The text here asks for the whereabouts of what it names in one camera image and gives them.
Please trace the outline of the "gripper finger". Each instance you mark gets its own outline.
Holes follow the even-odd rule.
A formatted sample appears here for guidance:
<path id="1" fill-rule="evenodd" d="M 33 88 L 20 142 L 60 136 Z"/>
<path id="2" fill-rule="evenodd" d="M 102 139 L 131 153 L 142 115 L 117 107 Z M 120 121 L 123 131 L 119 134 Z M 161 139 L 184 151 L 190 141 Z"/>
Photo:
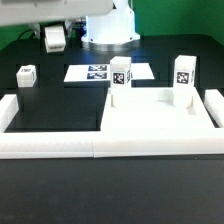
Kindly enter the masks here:
<path id="1" fill-rule="evenodd" d="M 68 37 L 70 37 L 72 35 L 72 30 L 73 30 L 73 21 L 72 20 L 66 19 L 64 21 L 64 30 Z"/>
<path id="2" fill-rule="evenodd" d="M 40 23 L 29 23 L 28 27 L 39 40 L 44 38 L 44 27 Z"/>

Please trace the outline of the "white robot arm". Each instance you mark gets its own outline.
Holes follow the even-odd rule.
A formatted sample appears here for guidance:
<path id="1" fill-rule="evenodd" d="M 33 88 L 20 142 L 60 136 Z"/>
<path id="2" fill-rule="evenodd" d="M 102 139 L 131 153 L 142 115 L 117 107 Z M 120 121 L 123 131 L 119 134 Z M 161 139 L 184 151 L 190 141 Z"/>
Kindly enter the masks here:
<path id="1" fill-rule="evenodd" d="M 139 43 L 128 0 L 0 0 L 0 26 L 86 19 L 83 48 L 120 51 Z"/>

